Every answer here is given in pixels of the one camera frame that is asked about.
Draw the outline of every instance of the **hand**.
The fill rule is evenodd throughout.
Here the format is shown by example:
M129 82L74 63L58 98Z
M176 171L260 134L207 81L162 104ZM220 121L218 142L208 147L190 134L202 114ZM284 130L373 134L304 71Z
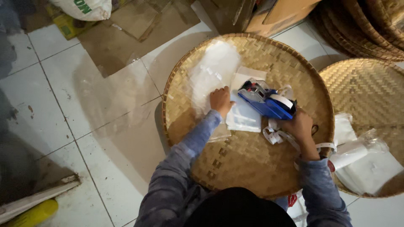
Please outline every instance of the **hand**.
M297 108L292 120L279 121L281 127L292 134L300 146L301 157L304 161L320 160L316 143L311 137L313 119L302 109Z
M292 134L300 142L311 138L313 119L300 107L292 120L279 121L281 128Z
M216 89L210 93L210 108L218 111L224 118L236 102L230 101L229 87Z

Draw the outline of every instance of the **blue long sleeve shirt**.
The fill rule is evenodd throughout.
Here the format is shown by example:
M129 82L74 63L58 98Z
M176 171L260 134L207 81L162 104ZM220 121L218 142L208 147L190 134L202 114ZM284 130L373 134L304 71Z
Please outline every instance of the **blue long sleeve shirt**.
M182 226L196 207L213 192L190 179L190 170L210 135L222 120L211 110L178 144L171 147L151 177L135 227ZM350 227L351 219L331 179L327 158L300 161L301 186L309 227Z

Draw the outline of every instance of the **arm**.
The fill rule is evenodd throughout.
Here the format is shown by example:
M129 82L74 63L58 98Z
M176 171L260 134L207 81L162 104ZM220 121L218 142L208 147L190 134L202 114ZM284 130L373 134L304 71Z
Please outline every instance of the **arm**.
M301 149L299 167L308 226L352 226L347 207L331 178L328 158L320 157L311 137L311 117L298 108L293 120L281 125L295 137Z
M229 88L210 95L211 110L184 139L174 145L154 171L149 191L140 204L135 227L175 225L191 182L190 169L202 152L210 135L219 125L232 103Z

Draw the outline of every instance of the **yellow bottle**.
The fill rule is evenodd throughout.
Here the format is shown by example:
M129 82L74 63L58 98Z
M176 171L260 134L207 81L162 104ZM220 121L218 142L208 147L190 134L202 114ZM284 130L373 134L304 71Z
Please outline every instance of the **yellow bottle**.
M56 200L45 200L9 221L6 227L34 227L54 214L58 207Z

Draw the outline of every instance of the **woven bamboo tray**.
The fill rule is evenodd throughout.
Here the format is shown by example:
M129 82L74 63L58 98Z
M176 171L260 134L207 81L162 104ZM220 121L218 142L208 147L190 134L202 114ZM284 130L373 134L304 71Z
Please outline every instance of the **woven bamboo tray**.
M237 48L242 66L268 72L273 88L290 84L298 103L319 126L316 143L332 141L334 115L323 80L313 66L289 46L259 35L240 33L216 37ZM188 52L172 70L163 95L163 127L170 145L176 144L197 123L189 98L183 93L188 72L211 43L207 40ZM298 191L296 151L289 143L271 145L262 133L231 131L229 140L208 143L191 170L199 184L217 191L245 187L272 199ZM322 151L328 155L329 150Z
M397 57L388 50L370 42L360 28L355 28L355 24L352 26L349 19L345 19L346 17L350 17L350 15L346 13L343 7L338 6L337 4L331 6L323 4L323 9L322 14L324 15L323 19L326 18L326 21L324 22L326 27L327 23L330 24L329 26L331 26L331 24L333 25L334 29L330 29L329 32L337 39L337 41L344 43L345 47L349 48L348 51L359 53L357 56L362 57L372 56L390 61L404 60L404 58Z
M336 41L344 50L348 51L351 53L353 56L357 57L373 57L372 55L369 55L367 53L364 53L360 46L357 46L353 43L351 43L349 40L347 40L339 31L338 29L332 24L331 19L328 17L326 12L322 11L320 12L321 20L324 24L324 27L328 34L333 38L334 41Z
M366 0L366 5L378 25L392 38L404 42L402 25L393 21L392 16L399 17L404 13L400 1L393 0Z
M357 135L377 129L391 154L404 166L404 70L391 62L356 58L334 63L320 75L330 92L335 113L352 114L352 126ZM341 191L359 196L336 177L334 181ZM402 192L404 174L388 182L377 197Z
M392 45L376 31L356 0L343 0L343 3L345 9L351 14L356 24L375 44L400 57L404 56L404 51Z
M325 25L321 19L321 15L319 12L319 8L315 8L311 13L310 13L310 18L312 19L316 29L318 30L318 33L323 37L323 39L330 44L334 49L338 50L339 52L349 56L349 57L355 57L354 54L348 52L343 48L339 43L337 43L331 35L328 33L327 29L325 28Z

